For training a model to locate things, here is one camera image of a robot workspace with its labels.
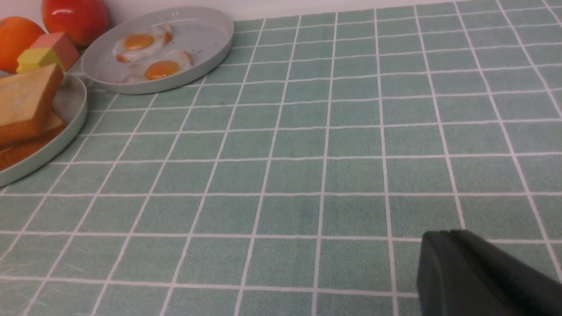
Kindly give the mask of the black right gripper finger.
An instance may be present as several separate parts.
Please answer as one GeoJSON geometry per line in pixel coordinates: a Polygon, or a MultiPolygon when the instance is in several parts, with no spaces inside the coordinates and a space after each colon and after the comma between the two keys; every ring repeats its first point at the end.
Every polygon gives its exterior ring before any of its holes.
{"type": "Polygon", "coordinates": [[[559,316],[562,287],[469,230],[427,231],[416,288],[424,316],[559,316]]]}

